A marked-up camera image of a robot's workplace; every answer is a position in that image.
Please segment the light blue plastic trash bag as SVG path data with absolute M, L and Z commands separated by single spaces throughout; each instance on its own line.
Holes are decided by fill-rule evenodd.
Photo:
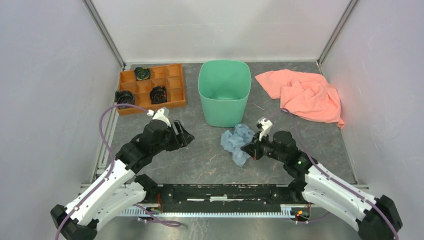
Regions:
M 232 154 L 232 160 L 239 167 L 243 167 L 250 157 L 241 148 L 252 141 L 254 134 L 255 132 L 247 125 L 240 123 L 235 125 L 232 130 L 226 130 L 221 135 L 221 146 Z

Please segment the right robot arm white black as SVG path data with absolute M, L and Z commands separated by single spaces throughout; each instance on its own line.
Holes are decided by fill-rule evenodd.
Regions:
M 292 134 L 276 132 L 272 140 L 256 133 L 242 151 L 259 160 L 269 157 L 283 163 L 293 177 L 289 199 L 295 204 L 315 204 L 355 229 L 362 240 L 397 240 L 403 227 L 394 201 L 376 197 L 348 184 L 316 159 L 298 149 Z

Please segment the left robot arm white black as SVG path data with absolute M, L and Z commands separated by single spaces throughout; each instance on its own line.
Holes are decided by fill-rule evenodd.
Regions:
M 178 120 L 171 125 L 151 120 L 142 133 L 112 156 L 111 164 L 89 188 L 67 205 L 58 204 L 50 211 L 57 227 L 55 238 L 62 235 L 67 240 L 93 240 L 125 209 L 142 201 L 153 203 L 157 190 L 138 178 L 119 193 L 116 190 L 150 164 L 155 155 L 186 147 L 194 138 Z

